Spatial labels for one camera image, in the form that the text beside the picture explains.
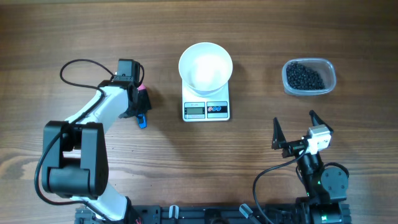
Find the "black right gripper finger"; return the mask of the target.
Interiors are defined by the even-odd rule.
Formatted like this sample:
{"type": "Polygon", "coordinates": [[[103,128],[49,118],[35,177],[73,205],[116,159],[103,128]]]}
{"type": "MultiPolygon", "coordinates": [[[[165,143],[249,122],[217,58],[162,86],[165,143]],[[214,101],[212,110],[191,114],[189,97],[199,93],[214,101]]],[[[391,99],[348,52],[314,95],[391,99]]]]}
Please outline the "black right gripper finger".
{"type": "Polygon", "coordinates": [[[273,127],[272,148],[274,150],[282,149],[286,144],[286,138],[277,118],[273,119],[273,127]]]}
{"type": "Polygon", "coordinates": [[[312,122],[313,126],[325,125],[325,126],[328,128],[329,132],[333,133],[333,129],[332,129],[329,125],[327,125],[326,122],[324,122],[324,121],[316,114],[316,112],[314,112],[314,110],[310,110],[310,111],[309,111],[309,115],[310,115],[311,122],[312,122]]]}

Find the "pink scoop with blue handle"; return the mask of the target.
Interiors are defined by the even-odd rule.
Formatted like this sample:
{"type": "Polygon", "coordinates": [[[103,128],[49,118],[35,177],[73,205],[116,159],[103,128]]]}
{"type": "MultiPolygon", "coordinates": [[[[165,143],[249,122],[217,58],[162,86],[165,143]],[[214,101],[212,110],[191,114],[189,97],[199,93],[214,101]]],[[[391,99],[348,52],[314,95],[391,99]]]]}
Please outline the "pink scoop with blue handle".
{"type": "MultiPolygon", "coordinates": [[[[146,88],[143,84],[141,84],[140,87],[138,88],[139,91],[145,90],[145,89],[146,88]]],[[[144,113],[137,115],[137,123],[141,129],[144,129],[147,127],[147,120],[146,120],[146,116],[144,113]]]]}

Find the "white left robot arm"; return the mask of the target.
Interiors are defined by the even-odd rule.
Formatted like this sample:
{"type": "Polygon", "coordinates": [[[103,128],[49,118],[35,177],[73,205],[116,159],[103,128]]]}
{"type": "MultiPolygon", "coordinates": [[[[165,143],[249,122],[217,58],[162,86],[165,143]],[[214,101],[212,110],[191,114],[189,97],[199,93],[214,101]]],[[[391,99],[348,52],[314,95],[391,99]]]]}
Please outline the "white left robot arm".
{"type": "Polygon", "coordinates": [[[105,134],[118,118],[135,117],[147,126],[151,109],[144,67],[121,59],[108,80],[94,86],[95,96],[64,121],[44,127],[43,153],[34,174],[38,197],[50,205],[83,204],[97,223],[142,223],[131,200],[108,182],[105,134]]]}

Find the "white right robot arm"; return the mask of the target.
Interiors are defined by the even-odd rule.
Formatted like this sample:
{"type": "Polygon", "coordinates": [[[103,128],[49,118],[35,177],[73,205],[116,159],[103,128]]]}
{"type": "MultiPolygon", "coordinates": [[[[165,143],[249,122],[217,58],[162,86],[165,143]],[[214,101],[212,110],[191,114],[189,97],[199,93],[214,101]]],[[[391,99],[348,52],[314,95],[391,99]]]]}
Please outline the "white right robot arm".
{"type": "Polygon", "coordinates": [[[272,148],[282,149],[282,157],[294,157],[297,174],[305,187],[306,197],[296,199],[295,219],[299,223],[351,223],[347,199],[349,171],[336,162],[324,163],[320,151],[331,144],[333,129],[313,110],[312,126],[306,135],[288,142],[277,118],[273,119],[272,148]]]}

